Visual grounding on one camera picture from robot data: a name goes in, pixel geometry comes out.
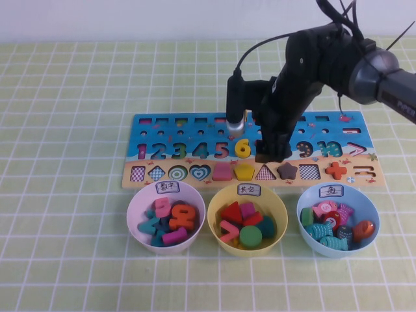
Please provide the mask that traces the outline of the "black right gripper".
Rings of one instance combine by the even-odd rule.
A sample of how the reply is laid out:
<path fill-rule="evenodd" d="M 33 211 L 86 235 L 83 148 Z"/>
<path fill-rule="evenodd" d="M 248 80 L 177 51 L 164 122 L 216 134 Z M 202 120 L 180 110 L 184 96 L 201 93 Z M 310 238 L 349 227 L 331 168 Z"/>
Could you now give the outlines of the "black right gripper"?
<path fill-rule="evenodd" d="M 292 155 L 289 139 L 296 123 L 311 102 L 322 92 L 322 83 L 305 62 L 287 62 L 280 74 L 271 82 L 259 106 L 255 120 L 261 127 L 264 139 L 278 139 L 274 144 L 274 160 L 282 163 Z M 255 141 L 255 161 L 273 161 L 267 144 Z"/>

